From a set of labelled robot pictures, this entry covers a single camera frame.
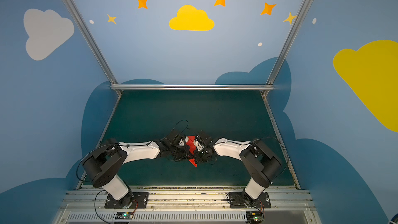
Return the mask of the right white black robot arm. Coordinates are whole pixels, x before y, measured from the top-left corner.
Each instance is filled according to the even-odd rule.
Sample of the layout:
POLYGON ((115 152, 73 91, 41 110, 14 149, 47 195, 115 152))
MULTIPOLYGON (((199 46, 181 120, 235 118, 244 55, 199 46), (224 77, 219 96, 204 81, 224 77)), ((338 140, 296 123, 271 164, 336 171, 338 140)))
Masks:
POLYGON ((245 166, 250 180, 241 192, 229 192, 226 195, 231 208, 271 207, 264 190, 282 169, 282 161, 261 139, 240 142, 197 135, 193 145, 196 163, 207 162, 214 156, 224 156, 237 159, 245 166))

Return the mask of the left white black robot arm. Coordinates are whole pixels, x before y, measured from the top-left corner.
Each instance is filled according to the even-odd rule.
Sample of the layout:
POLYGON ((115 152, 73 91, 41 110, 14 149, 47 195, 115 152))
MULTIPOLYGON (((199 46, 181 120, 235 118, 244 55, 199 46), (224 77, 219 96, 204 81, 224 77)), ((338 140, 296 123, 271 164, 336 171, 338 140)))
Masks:
POLYGON ((172 156, 176 161, 190 159, 188 138, 177 135, 175 138, 144 143, 119 143, 110 139, 107 144, 87 154, 81 165, 87 173, 93 187, 108 192, 111 208, 130 208, 135 201, 130 187, 118 172, 125 163, 172 156))

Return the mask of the red square paper sheet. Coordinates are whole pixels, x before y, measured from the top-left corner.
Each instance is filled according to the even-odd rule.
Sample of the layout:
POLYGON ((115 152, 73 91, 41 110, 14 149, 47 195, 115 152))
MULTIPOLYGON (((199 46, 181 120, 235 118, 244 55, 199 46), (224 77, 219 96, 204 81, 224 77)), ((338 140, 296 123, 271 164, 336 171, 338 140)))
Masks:
POLYGON ((195 157, 194 157, 194 151, 197 149, 197 147, 196 147, 194 141, 195 141, 195 136, 186 137, 186 144, 189 146, 189 159, 188 159, 188 161, 197 168, 198 165, 197 165, 195 157))

